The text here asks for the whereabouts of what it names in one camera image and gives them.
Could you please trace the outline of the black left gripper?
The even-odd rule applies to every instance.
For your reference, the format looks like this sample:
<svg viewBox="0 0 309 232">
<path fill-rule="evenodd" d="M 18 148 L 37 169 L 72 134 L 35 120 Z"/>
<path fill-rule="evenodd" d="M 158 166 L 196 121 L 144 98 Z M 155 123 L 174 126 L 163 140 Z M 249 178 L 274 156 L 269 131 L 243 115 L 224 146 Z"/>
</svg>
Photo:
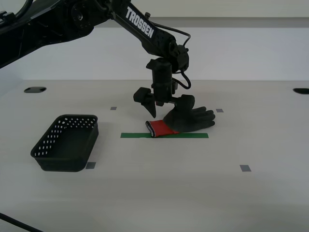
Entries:
<svg viewBox="0 0 309 232">
<path fill-rule="evenodd" d="M 165 59 L 152 59 L 146 65 L 152 71 L 152 89 L 140 87 L 133 95 L 133 100 L 140 103 L 153 118 L 156 118 L 156 105 L 163 106 L 172 101 L 178 84 L 172 78 L 172 64 Z M 176 98 L 174 109 L 180 113 L 190 112 L 195 105 L 193 95 L 181 95 Z"/>
</svg>

